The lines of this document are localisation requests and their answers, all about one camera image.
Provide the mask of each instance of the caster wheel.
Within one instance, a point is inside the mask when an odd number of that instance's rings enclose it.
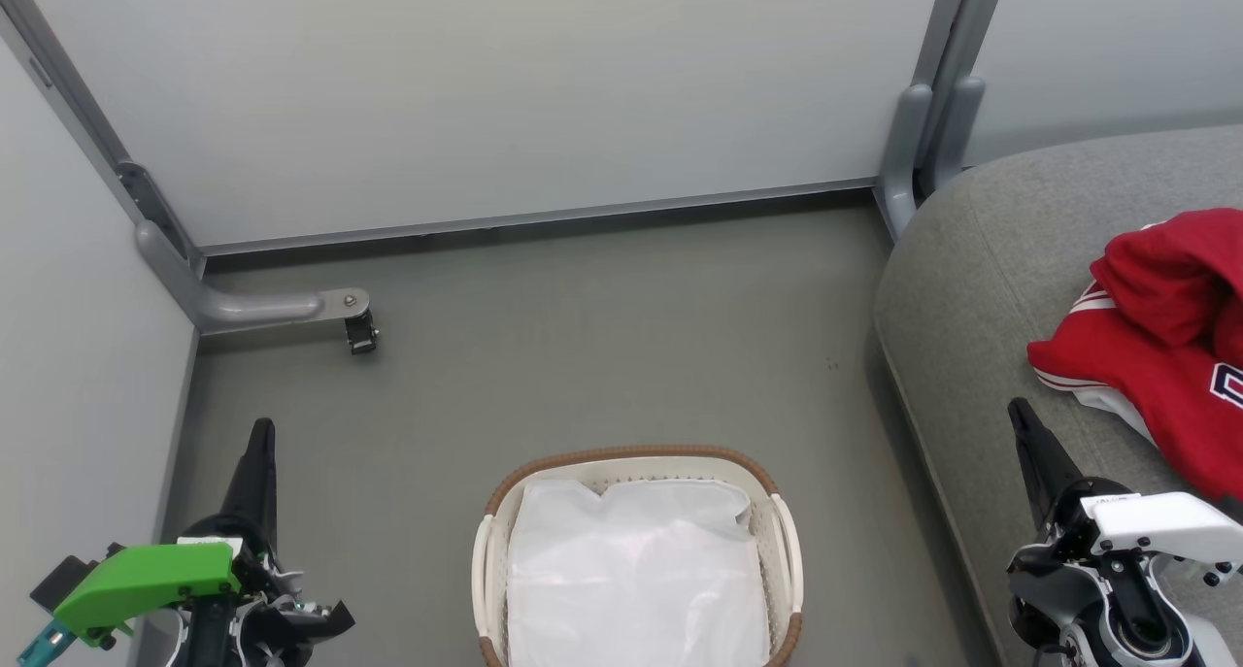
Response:
[[[372,312],[358,314],[355,318],[346,318],[346,340],[349,343],[351,354],[367,354],[375,352],[375,342],[380,332],[375,329],[372,320]]]

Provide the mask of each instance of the gray fabric cushion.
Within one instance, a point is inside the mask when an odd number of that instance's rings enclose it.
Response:
[[[1193,207],[1243,206],[1243,127],[1089,140],[961,175],[911,221],[885,270],[876,325],[989,630],[1007,665],[1032,651],[1007,619],[1006,566],[1034,530],[1006,404],[1029,397],[1084,473],[1137,492],[1186,489],[1117,416],[1040,385],[1048,339],[1088,287],[1088,266],[1126,230]],[[1243,581],[1166,581],[1243,658]]]

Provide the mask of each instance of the white towel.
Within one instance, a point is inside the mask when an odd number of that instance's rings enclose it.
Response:
[[[764,665],[750,509],[718,481],[532,482],[510,538],[511,667]]]

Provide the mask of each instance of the white plastic basket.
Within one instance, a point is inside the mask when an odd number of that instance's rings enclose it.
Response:
[[[751,498],[751,533],[759,547],[759,570],[768,609],[769,660],[789,662],[803,627],[803,556],[789,508],[758,463],[727,448],[648,446],[582,451],[523,465],[496,488],[475,534],[471,600],[475,627],[487,667],[508,666],[506,581],[508,544],[528,482],[582,482],[603,493],[617,482],[713,479],[746,491]]]

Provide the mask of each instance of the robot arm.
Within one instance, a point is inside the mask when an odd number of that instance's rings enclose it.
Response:
[[[31,592],[52,622],[17,657],[45,667],[75,641],[111,650],[113,632],[158,609],[189,615],[174,658],[180,667],[302,667],[314,643],[354,625],[344,604],[303,601],[276,555],[276,429],[257,420],[220,513],[177,544],[112,544],[102,563],[67,558]]]
[[[1237,667],[1212,624],[1180,612],[1156,576],[1171,560],[1228,581],[1243,527],[1195,496],[1140,496],[1088,478],[1024,400],[1009,406],[1037,542],[1007,570],[1011,624],[1064,667]]]

